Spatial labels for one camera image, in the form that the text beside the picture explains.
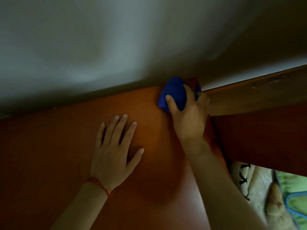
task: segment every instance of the bracelet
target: bracelet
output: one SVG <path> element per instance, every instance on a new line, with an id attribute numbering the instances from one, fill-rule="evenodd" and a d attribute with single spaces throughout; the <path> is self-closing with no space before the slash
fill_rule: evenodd
<path id="1" fill-rule="evenodd" d="M 90 177 L 87 182 L 93 182 L 94 184 L 100 186 L 104 191 L 105 193 L 108 195 L 108 197 L 111 195 L 111 188 L 104 188 L 103 185 L 101 185 L 101 183 L 98 181 L 98 179 L 96 178 L 93 178 L 93 177 Z"/>

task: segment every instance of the brown wood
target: brown wood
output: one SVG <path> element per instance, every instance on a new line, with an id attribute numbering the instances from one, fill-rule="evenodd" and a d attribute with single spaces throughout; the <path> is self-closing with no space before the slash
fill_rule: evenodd
<path id="1" fill-rule="evenodd" d="M 307 176 L 307 104 L 213 117 L 226 159 Z"/>
<path id="2" fill-rule="evenodd" d="M 252 112 L 307 102 L 307 65 L 206 90 L 210 115 Z"/>
<path id="3" fill-rule="evenodd" d="M 92 229 L 209 229 L 198 187 L 171 116 L 145 88 L 0 121 L 1 229 L 47 229 L 89 176 L 100 124 L 127 113 L 138 127 L 132 175 L 108 199 Z M 206 137 L 225 163 L 208 120 Z"/>

